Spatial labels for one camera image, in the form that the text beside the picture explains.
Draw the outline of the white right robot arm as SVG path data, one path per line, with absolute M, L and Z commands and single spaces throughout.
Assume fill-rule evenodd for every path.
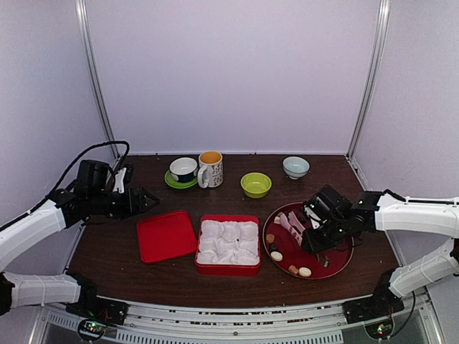
M 313 227 L 304 232 L 302 247 L 323 252 L 362 233 L 411 232 L 445 238 L 437 249 L 382 276 L 379 291 L 368 300 L 368 311 L 383 316 L 402 298 L 421 287 L 458 273 L 458 199 L 420 199 L 389 189 L 364 191 L 350 201 L 325 185 L 302 205 Z

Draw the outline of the red tin box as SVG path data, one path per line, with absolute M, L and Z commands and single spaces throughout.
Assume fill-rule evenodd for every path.
M 202 275 L 257 275 L 261 267 L 258 218 L 245 215 L 203 216 L 194 261 Z

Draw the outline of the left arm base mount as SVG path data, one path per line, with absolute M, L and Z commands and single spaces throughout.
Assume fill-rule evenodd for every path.
M 65 310 L 81 317 L 76 332 L 85 342 L 93 343 L 101 339 L 109 330 L 115 330 L 124 324 L 128 304 L 98 297 L 93 308 L 78 302 L 67 303 Z

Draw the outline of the pink tongs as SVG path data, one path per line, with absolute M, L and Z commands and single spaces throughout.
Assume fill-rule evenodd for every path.
M 274 223 L 281 226 L 293 238 L 298 248 L 285 249 L 283 253 L 283 260 L 278 264 L 283 264 L 284 269 L 288 268 L 289 264 L 297 264 L 306 257 L 308 259 L 315 259 L 317 263 L 324 268 L 331 268 L 330 259 L 325 254 L 317 254 L 307 252 L 303 247 L 303 239 L 308 233 L 306 225 L 311 222 L 307 218 L 301 218 L 295 211 L 280 211 L 275 216 Z

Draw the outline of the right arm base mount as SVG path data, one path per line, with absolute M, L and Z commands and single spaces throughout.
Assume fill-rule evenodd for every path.
M 346 301 L 342 307 L 348 324 L 364 323 L 371 339 L 386 340 L 395 334 L 393 315 L 404 310 L 404 303 L 397 298 L 365 297 Z

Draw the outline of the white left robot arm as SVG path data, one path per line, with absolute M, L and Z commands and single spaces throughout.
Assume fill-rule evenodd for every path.
M 81 234 L 93 216 L 127 219 L 160 201 L 142 187 L 130 188 L 132 165 L 115 172 L 101 161 L 83 160 L 76 179 L 1 227 L 1 313 L 30 305 L 64 303 L 96 318 L 103 312 L 96 284 L 67 273 Z

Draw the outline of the red tin lid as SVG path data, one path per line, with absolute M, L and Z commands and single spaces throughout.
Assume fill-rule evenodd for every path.
M 197 237 L 187 211 L 173 211 L 137 223 L 140 258 L 152 264 L 195 253 Z

